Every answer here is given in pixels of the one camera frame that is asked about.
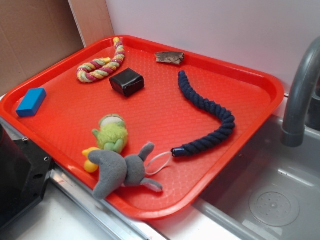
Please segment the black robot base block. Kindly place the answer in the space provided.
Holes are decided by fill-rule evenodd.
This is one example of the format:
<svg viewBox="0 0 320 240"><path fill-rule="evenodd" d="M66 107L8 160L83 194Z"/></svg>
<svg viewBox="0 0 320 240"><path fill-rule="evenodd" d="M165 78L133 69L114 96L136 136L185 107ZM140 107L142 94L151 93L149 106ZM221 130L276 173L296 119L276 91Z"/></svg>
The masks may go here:
<svg viewBox="0 0 320 240"><path fill-rule="evenodd" d="M0 127L0 229L3 230L44 198L52 157L32 140L13 140Z"/></svg>

